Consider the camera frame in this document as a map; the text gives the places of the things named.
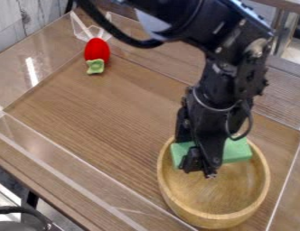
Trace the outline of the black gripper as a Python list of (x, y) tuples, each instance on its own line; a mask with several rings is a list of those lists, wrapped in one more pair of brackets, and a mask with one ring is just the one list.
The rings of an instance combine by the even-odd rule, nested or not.
[(252, 127), (251, 99), (223, 98), (220, 104), (207, 100), (199, 87), (187, 88), (176, 114), (174, 142), (192, 142), (180, 159), (184, 173), (200, 171), (206, 178), (218, 174), (227, 139), (244, 138)]

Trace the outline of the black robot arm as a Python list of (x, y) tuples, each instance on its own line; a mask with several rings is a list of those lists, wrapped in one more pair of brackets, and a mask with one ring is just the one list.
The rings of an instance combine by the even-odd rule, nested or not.
[(252, 124), (254, 98), (269, 86), (273, 30), (242, 0), (112, 1), (135, 10), (148, 39), (130, 37), (105, 19), (92, 0), (77, 0), (77, 5), (119, 41), (140, 49), (183, 42), (206, 55), (202, 77), (180, 99), (174, 143), (191, 145), (178, 168), (212, 178), (223, 163), (226, 142), (247, 136), (239, 129)]

